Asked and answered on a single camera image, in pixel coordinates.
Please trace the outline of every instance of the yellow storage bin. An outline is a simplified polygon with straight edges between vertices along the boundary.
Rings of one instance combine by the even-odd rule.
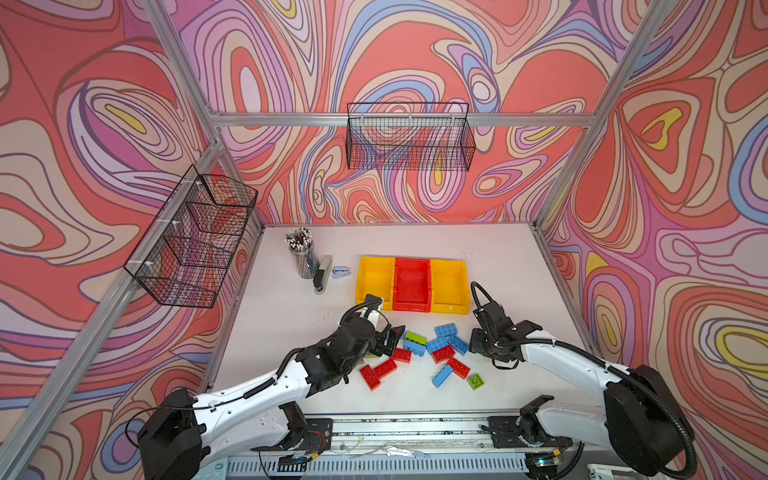
[[[469,313],[470,294],[467,264],[454,260],[431,260],[432,313]]]
[[[355,300],[361,303],[366,294],[380,296],[384,300],[382,310],[392,309],[395,290],[395,259],[393,257],[363,257],[357,273]]]

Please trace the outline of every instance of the red storage bin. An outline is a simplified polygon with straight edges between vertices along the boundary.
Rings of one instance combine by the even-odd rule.
[[[429,260],[396,258],[392,310],[429,312],[431,307],[432,274]]]

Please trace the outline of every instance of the toy block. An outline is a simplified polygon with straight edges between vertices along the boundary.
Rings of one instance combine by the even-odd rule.
[[[414,343],[418,343],[419,345],[426,345],[427,339],[421,335],[417,335],[414,332],[408,332],[406,333],[406,340],[410,340]]]
[[[397,365],[395,364],[395,360],[389,359],[386,362],[382,363],[381,365],[375,367],[373,369],[373,372],[376,374],[376,378],[383,379],[390,373],[397,370]]]
[[[444,349],[446,346],[448,346],[448,342],[441,336],[427,342],[427,350],[429,351],[430,355],[433,354],[436,350]]]
[[[445,340],[453,349],[464,356],[469,351],[469,344],[456,335],[448,335]]]
[[[396,349],[390,358],[398,362],[410,363],[411,353],[410,350]]]
[[[376,388],[381,385],[382,383],[379,381],[379,378],[376,376],[376,374],[373,372],[373,369],[370,365],[366,365],[360,369],[360,373],[362,374],[362,378],[366,381],[368,384],[368,388],[371,390],[376,390]]]
[[[435,363],[440,363],[443,360],[447,360],[454,356],[456,352],[453,351],[453,347],[450,345],[444,346],[440,350],[436,350],[432,354],[432,358],[435,359]]]
[[[469,386],[471,386],[473,390],[477,390],[483,385],[485,385],[485,382],[482,381],[482,379],[480,378],[480,375],[478,375],[477,373],[469,377],[467,379],[467,382],[469,382]]]
[[[435,333],[437,336],[455,335],[458,333],[455,323],[449,323],[448,325],[441,325],[435,327]]]
[[[424,356],[424,352],[427,351],[427,347],[419,345],[418,343],[406,340],[406,344],[403,346],[406,350],[414,352],[418,356]]]
[[[440,385],[442,385],[445,379],[450,377],[451,372],[453,372],[453,369],[450,366],[446,365],[442,367],[442,370],[440,370],[440,373],[438,373],[437,376],[434,379],[432,379],[432,384],[435,387],[440,388]]]
[[[467,379],[467,375],[469,375],[469,367],[467,365],[459,362],[455,357],[448,359],[448,365],[451,366],[453,372],[460,376],[462,380]]]

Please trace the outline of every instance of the plastic bin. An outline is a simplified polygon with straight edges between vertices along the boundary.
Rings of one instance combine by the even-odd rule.
[[[432,301],[432,278],[429,260],[395,259],[395,292],[392,310],[429,312]]]
[[[467,265],[454,260],[431,260],[432,313],[469,314]]]
[[[391,257],[363,257],[357,273],[355,301],[361,303],[366,294],[380,296],[384,300],[382,310],[392,309],[395,289],[395,259]]]

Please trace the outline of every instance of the mesh basket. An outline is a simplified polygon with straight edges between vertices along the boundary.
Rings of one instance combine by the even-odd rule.
[[[241,182],[197,175],[141,266],[126,270],[161,305],[213,308],[256,200]]]
[[[475,155],[468,104],[347,104],[351,170],[463,170]]]

